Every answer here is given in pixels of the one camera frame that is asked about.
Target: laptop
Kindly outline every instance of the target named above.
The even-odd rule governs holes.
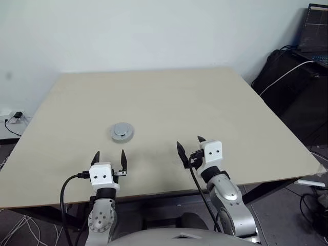
[[[328,5],[309,4],[294,53],[328,68]]]

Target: gray floor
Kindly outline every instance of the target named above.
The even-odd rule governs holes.
[[[1,146],[0,162],[2,162],[12,148],[13,146]],[[314,147],[313,150],[328,156],[328,149],[319,149]],[[322,177],[307,177],[307,179],[322,181],[328,185],[328,174],[325,174]],[[249,191],[253,187],[255,186],[246,186],[246,190]],[[295,184],[288,186],[288,188],[299,195],[312,193],[310,188]],[[282,189],[253,204],[252,207],[256,212],[261,225],[259,226],[258,221],[256,220],[257,226],[258,228],[263,229],[265,236],[264,237],[260,232],[262,245],[326,245],[323,238],[316,234],[302,217],[299,210],[299,200],[300,197],[296,194],[288,191],[287,189]],[[117,211],[120,223],[117,227],[116,237],[139,230],[141,225],[141,217],[146,218],[147,220],[157,220],[178,217],[184,212],[193,212],[198,214],[210,229],[213,228],[213,222],[211,221],[211,218],[199,196],[163,199],[160,203],[161,206],[153,206],[146,209],[140,207],[140,203],[118,204]],[[8,210],[3,210],[0,212],[0,241],[6,236],[6,234],[21,217],[22,215]],[[54,226],[47,222],[39,220],[35,221],[41,230],[41,241],[46,243],[48,246],[54,245],[56,237]],[[38,236],[36,227],[32,224],[31,226],[36,236]],[[71,232],[71,237],[75,240],[76,233]],[[79,241],[79,245],[84,245],[86,237],[87,233],[84,232]],[[18,230],[7,243],[7,245],[36,244],[37,241],[29,232],[26,225]],[[64,233],[62,233],[57,245],[67,245]]]

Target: wooden table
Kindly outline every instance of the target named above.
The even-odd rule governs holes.
[[[111,140],[118,122],[134,127],[130,142]],[[222,141],[222,167],[238,185],[323,170],[230,68],[63,74],[0,172],[0,208],[58,204],[64,181],[88,170],[98,150],[116,170],[121,149],[126,153],[118,197],[195,190],[176,141],[189,155],[199,149],[197,135]],[[65,202],[91,195],[90,181],[75,179]]]

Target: laptop screen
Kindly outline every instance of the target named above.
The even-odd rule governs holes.
[[[328,6],[309,4],[298,48],[301,51],[328,51]]]

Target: white wall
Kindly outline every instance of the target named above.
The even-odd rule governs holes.
[[[251,82],[272,50],[294,41],[308,4],[1,0],[0,115],[33,115],[61,72],[228,65]],[[0,139],[7,137],[0,123]]]

